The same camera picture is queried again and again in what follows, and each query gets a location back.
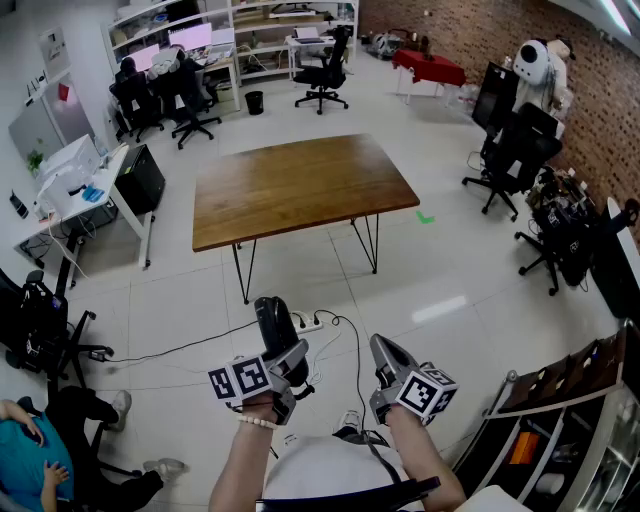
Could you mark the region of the person's white shoe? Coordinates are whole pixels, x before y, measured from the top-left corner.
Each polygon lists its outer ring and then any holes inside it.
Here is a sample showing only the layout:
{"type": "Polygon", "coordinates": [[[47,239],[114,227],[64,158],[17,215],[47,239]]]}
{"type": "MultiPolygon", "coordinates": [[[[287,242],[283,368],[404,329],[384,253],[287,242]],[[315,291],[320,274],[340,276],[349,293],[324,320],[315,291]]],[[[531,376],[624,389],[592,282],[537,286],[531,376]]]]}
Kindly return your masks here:
{"type": "Polygon", "coordinates": [[[361,432],[362,417],[358,411],[347,410],[340,418],[337,430],[334,432],[336,436],[346,436],[349,434],[359,434],[361,432]]]}

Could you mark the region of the person's left forearm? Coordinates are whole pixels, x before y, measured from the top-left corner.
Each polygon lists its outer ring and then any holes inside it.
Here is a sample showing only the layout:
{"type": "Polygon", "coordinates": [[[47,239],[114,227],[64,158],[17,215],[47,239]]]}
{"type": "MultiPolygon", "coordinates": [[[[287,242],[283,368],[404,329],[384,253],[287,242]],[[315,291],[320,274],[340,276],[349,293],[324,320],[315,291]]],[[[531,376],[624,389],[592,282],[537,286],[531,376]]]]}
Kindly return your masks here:
{"type": "Polygon", "coordinates": [[[243,401],[242,414],[228,460],[212,490],[209,512],[255,512],[261,499],[274,430],[262,423],[276,423],[272,393],[243,401]]]}

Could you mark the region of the small white table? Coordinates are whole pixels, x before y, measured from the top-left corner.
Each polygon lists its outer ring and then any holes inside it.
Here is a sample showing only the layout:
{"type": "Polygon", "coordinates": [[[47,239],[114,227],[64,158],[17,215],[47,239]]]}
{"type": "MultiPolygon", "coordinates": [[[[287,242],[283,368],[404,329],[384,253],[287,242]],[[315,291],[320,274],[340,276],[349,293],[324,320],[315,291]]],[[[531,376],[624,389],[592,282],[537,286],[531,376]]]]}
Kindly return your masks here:
{"type": "Polygon", "coordinates": [[[317,38],[287,36],[285,38],[285,49],[288,51],[289,80],[292,81],[299,70],[296,55],[299,54],[302,49],[326,48],[333,47],[334,45],[335,39],[331,36],[320,36],[317,38]]]}

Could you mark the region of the black telephone handset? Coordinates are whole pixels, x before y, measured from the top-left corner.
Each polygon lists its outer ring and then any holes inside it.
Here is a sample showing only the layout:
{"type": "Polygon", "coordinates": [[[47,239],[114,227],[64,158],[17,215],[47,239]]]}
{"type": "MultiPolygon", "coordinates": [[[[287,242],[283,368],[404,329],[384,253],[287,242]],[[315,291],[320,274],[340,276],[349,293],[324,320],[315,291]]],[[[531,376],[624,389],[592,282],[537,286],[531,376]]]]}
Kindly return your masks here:
{"type": "MultiPolygon", "coordinates": [[[[279,297],[260,297],[254,303],[258,326],[266,350],[262,357],[265,362],[273,361],[286,349],[291,348],[301,339],[296,333],[289,309],[279,297]]],[[[309,366],[307,374],[283,374],[291,383],[291,388],[304,390],[294,394],[296,400],[303,400],[315,392],[313,385],[308,384],[309,366]]]]}

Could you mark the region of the black mesh office chair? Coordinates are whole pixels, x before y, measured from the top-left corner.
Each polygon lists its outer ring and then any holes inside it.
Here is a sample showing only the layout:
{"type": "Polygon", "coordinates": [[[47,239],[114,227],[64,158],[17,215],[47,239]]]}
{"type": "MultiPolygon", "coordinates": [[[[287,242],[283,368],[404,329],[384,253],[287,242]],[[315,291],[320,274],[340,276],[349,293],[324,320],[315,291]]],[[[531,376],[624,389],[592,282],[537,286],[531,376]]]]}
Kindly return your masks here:
{"type": "Polygon", "coordinates": [[[562,150],[557,128],[558,121],[532,103],[507,116],[499,142],[483,157],[481,178],[462,180],[463,185],[473,183],[491,191],[481,210],[484,215],[498,195],[513,212],[511,221],[517,219],[518,210],[510,197],[529,191],[540,169],[562,150]]]}

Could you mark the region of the black swivel chair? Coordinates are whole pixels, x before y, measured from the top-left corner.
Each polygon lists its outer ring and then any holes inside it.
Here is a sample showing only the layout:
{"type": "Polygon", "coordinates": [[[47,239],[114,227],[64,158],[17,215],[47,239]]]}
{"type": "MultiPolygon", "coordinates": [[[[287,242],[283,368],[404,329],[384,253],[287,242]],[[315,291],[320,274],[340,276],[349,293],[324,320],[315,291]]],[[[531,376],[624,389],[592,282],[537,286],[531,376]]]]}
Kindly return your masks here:
{"type": "Polygon", "coordinates": [[[137,72],[112,84],[109,91],[117,100],[129,126],[128,134],[132,136],[137,131],[137,142],[140,142],[142,134],[149,128],[155,127],[160,131],[165,129],[162,124],[161,101],[151,93],[144,72],[137,72]]]}
{"type": "Polygon", "coordinates": [[[171,137],[176,138],[181,134],[177,142],[179,150],[184,148],[185,140],[194,132],[205,134],[209,140],[214,135],[205,128],[210,123],[220,124],[220,117],[200,119],[201,111],[209,111],[207,101],[201,94],[194,71],[180,67],[169,72],[163,77],[162,97],[166,103],[167,116],[174,119],[179,126],[171,132],[171,137]]]}

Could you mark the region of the office chair loaded with equipment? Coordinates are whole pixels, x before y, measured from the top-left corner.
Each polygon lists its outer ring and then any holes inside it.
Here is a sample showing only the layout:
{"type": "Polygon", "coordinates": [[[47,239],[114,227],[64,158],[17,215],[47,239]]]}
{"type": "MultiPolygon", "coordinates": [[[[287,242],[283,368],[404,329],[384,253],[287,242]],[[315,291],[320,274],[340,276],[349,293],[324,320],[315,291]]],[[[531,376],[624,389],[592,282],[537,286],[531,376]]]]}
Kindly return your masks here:
{"type": "Polygon", "coordinates": [[[526,203],[531,211],[531,234],[518,231],[514,238],[524,240],[538,253],[538,258],[518,270],[526,275],[545,265],[551,277],[549,295],[559,291],[559,280],[570,287],[581,285],[593,258],[593,206],[572,172],[550,166],[541,169],[529,191],[526,203]]]}

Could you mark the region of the black high-back office chair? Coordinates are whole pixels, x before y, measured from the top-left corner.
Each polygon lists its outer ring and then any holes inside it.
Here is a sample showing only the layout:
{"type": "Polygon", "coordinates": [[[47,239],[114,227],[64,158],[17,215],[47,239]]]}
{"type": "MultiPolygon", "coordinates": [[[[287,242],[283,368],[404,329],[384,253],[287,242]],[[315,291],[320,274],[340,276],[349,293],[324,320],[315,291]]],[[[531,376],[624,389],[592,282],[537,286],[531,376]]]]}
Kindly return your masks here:
{"type": "Polygon", "coordinates": [[[334,45],[329,55],[321,54],[320,66],[303,66],[297,72],[293,81],[297,84],[308,85],[309,90],[305,96],[295,101],[294,106],[298,108],[302,103],[312,100],[318,101],[316,113],[323,113],[324,102],[335,102],[341,104],[345,110],[349,104],[342,100],[337,90],[345,83],[346,73],[343,69],[347,43],[352,31],[349,27],[338,26],[333,30],[334,45]]]}

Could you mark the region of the black cabinet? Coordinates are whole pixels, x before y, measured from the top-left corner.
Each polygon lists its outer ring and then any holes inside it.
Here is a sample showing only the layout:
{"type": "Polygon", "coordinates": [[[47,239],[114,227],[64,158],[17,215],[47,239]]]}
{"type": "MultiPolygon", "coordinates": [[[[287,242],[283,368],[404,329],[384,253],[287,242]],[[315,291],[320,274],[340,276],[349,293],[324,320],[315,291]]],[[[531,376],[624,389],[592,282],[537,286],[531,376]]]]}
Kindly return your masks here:
{"type": "Polygon", "coordinates": [[[488,135],[496,136],[512,111],[519,77],[490,62],[472,112],[472,120],[488,135]]]}

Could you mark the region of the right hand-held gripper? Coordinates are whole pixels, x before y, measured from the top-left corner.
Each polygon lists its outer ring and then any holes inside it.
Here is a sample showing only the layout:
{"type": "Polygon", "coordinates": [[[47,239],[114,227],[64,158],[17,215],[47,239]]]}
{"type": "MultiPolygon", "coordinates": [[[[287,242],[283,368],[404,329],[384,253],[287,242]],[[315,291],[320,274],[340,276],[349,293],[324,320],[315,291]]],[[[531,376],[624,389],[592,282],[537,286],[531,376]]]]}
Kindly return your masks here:
{"type": "Polygon", "coordinates": [[[378,424],[387,423],[386,415],[394,405],[428,424],[451,403],[458,383],[446,372],[438,368],[421,369],[408,351],[380,334],[370,338],[369,346],[376,377],[380,383],[391,383],[381,385],[369,401],[378,424]]]}

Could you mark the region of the long ceiling light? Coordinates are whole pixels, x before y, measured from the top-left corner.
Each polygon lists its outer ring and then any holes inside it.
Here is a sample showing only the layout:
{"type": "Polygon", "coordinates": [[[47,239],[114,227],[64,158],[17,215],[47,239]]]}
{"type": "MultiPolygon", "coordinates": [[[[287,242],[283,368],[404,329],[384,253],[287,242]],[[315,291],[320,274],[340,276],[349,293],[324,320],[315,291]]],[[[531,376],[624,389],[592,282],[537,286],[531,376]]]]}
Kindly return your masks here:
{"type": "Polygon", "coordinates": [[[621,12],[619,11],[618,7],[615,4],[614,0],[599,0],[601,6],[603,7],[603,9],[607,12],[607,14],[609,15],[609,17],[612,19],[614,25],[621,30],[624,34],[626,35],[631,35],[631,31],[623,17],[623,15],[621,14],[621,12]]]}

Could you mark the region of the wooden table with metal legs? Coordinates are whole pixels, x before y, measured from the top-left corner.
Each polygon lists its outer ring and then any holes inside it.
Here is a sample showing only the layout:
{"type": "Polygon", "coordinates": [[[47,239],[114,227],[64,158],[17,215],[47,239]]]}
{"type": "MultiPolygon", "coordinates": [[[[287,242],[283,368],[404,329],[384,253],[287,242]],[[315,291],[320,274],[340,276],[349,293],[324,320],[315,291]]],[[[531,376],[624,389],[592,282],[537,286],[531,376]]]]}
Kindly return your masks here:
{"type": "Polygon", "coordinates": [[[370,134],[309,139],[235,153],[198,176],[192,249],[205,252],[362,219],[356,236],[379,267],[379,217],[420,200],[370,134]]]}

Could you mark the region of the table with red cloth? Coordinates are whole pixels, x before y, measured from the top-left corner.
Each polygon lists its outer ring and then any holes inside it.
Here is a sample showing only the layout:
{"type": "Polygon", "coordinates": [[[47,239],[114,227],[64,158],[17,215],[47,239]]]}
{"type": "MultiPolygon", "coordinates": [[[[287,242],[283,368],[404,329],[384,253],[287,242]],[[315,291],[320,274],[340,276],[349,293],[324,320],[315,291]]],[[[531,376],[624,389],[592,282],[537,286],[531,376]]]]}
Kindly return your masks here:
{"type": "Polygon", "coordinates": [[[411,85],[405,95],[406,104],[411,100],[413,85],[421,81],[456,87],[466,83],[464,69],[441,56],[427,58],[419,51],[400,49],[392,57],[391,63],[394,69],[407,70],[411,75],[411,85]]]}

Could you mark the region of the white shelving unit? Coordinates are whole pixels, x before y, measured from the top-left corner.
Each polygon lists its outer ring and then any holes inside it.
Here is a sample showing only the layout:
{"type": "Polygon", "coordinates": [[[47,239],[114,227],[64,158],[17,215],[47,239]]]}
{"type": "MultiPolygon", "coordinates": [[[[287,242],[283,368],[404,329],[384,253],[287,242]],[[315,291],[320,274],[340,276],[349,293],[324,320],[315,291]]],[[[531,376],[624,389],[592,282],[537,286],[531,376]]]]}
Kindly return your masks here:
{"type": "MultiPolygon", "coordinates": [[[[330,36],[338,26],[352,31],[359,23],[360,0],[128,0],[115,19],[101,27],[113,71],[121,60],[145,47],[170,45],[169,32],[210,23],[212,31],[232,27],[236,49],[231,54],[240,83],[267,77],[289,77],[285,38],[296,27],[316,27],[330,36]]],[[[200,58],[210,45],[191,50],[200,58]]]]}

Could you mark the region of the large pink-lit monitor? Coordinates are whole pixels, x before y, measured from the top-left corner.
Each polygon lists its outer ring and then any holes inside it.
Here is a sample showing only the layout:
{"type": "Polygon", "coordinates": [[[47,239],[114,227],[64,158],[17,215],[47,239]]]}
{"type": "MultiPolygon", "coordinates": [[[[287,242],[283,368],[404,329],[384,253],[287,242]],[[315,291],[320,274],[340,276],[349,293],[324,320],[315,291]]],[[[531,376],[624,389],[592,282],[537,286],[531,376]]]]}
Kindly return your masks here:
{"type": "Polygon", "coordinates": [[[211,42],[212,28],[210,23],[203,23],[169,32],[170,45],[178,45],[184,51],[203,48],[210,45],[211,42]]]}

